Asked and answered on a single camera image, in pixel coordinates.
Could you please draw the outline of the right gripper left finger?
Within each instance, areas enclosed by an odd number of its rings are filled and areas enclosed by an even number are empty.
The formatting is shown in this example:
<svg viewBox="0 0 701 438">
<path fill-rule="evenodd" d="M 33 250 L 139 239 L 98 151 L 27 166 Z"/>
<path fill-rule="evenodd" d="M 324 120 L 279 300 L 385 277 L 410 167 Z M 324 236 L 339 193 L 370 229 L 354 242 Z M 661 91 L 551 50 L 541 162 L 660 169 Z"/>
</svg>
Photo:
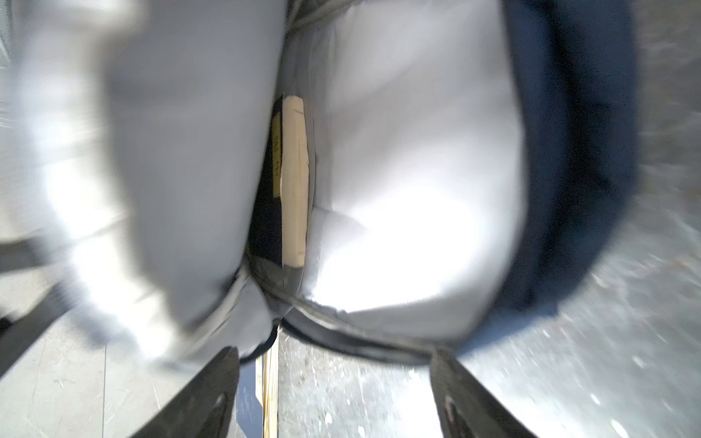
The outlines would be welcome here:
<svg viewBox="0 0 701 438">
<path fill-rule="evenodd" d="M 133 438 L 226 437 L 239 373 L 237 349 L 222 349 Z"/>
</svg>

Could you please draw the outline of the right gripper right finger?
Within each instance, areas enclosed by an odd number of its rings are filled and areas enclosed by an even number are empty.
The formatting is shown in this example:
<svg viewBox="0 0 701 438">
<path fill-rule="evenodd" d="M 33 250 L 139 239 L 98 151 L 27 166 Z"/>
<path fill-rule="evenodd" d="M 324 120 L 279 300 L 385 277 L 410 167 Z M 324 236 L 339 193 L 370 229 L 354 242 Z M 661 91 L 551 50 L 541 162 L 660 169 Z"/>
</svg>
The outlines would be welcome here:
<svg viewBox="0 0 701 438">
<path fill-rule="evenodd" d="M 443 436 L 535 438 L 448 350 L 435 350 L 430 383 Z"/>
</svg>

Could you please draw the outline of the blue book yellow label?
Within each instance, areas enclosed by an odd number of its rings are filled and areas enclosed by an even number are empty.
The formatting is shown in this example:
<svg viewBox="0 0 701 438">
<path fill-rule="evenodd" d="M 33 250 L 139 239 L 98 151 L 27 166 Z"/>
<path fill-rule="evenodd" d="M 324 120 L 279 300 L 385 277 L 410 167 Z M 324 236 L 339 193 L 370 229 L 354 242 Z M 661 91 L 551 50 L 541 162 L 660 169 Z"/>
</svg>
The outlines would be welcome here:
<svg viewBox="0 0 701 438">
<path fill-rule="evenodd" d="M 310 153 L 302 98 L 274 105 L 248 248 L 284 268 L 305 265 L 310 202 Z"/>
<path fill-rule="evenodd" d="M 279 328 L 242 361 L 235 420 L 243 436 L 279 437 Z"/>
</svg>

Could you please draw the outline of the navy blue student backpack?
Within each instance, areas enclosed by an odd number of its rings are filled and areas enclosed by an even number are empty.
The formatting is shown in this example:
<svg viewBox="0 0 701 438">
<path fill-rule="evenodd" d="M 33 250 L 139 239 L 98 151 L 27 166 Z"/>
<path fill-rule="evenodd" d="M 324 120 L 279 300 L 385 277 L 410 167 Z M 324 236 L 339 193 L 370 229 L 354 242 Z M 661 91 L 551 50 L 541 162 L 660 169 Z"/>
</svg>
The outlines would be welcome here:
<svg viewBox="0 0 701 438">
<path fill-rule="evenodd" d="M 277 319 L 420 362 L 557 308 L 633 191 L 626 1 L 17 1 L 11 207 L 60 303 L 147 358 Z M 248 235 L 303 99 L 305 265 Z"/>
</svg>

